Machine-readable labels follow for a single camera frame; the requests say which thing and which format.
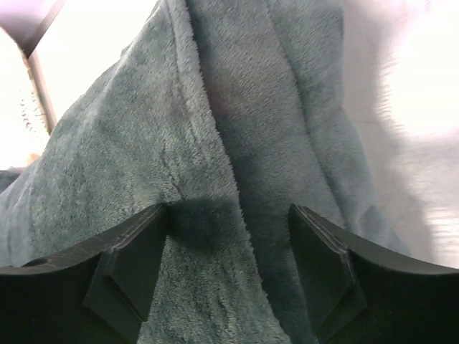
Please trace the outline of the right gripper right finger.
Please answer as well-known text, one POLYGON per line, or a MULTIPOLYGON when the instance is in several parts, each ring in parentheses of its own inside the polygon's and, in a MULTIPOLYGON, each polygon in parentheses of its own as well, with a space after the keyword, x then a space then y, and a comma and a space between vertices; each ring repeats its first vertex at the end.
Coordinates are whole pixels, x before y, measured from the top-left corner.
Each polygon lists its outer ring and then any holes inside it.
POLYGON ((458 271, 382 247, 293 205, 290 242, 319 343, 456 343, 458 271))

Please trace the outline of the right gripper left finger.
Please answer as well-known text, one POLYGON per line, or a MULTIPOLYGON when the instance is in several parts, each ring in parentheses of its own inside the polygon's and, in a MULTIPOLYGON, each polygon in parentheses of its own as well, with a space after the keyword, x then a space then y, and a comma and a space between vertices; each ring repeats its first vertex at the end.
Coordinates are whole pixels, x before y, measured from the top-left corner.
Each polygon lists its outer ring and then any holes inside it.
POLYGON ((163 206, 61 252, 1 269, 3 343, 135 343, 168 231, 163 206))

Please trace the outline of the dark green plush pillowcase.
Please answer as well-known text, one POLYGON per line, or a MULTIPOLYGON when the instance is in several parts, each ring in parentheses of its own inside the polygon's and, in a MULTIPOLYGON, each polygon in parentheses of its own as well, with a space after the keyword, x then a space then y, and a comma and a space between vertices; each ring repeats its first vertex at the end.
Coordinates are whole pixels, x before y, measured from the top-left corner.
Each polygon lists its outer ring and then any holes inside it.
POLYGON ((312 343, 291 204, 406 252, 343 108, 332 1, 159 1, 42 156, 3 173, 1 264, 176 214, 142 343, 312 343))

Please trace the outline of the floral patterned white pillow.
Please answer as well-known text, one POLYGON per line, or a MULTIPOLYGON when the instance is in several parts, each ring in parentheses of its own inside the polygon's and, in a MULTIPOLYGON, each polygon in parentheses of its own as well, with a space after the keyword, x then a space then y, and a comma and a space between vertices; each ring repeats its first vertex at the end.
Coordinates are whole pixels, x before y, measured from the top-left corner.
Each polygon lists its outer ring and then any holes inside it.
POLYGON ((47 137, 49 134, 45 113, 33 85, 18 89, 15 99, 25 128, 39 137, 47 137))

